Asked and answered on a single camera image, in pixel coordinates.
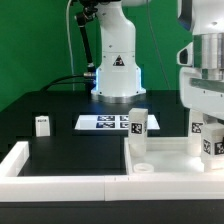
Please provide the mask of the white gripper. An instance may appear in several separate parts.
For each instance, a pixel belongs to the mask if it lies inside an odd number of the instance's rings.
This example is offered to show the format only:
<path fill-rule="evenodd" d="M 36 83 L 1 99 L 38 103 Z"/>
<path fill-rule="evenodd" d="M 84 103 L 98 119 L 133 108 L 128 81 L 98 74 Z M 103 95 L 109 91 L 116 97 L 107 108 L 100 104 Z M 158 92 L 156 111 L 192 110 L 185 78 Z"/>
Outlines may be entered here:
<path fill-rule="evenodd" d="M 224 121 L 224 81 L 203 79 L 199 69 L 182 67 L 179 82 L 186 108 Z"/>

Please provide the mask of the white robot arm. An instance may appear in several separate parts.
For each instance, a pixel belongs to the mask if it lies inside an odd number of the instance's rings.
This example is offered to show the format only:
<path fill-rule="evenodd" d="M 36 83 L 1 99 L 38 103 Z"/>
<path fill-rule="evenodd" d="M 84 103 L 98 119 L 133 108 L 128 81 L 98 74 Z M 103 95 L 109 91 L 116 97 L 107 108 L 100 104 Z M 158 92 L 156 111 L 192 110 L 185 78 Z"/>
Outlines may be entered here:
<path fill-rule="evenodd" d="M 101 28 L 102 61 L 96 70 L 92 96 L 101 101 L 126 103 L 146 93 L 135 61 L 136 29 L 124 15 L 124 6 L 150 0 L 78 0 L 81 30 L 97 19 Z M 224 0 L 177 0 L 177 18 L 192 33 L 192 41 L 177 53 L 181 66 L 183 105 L 224 120 Z"/>

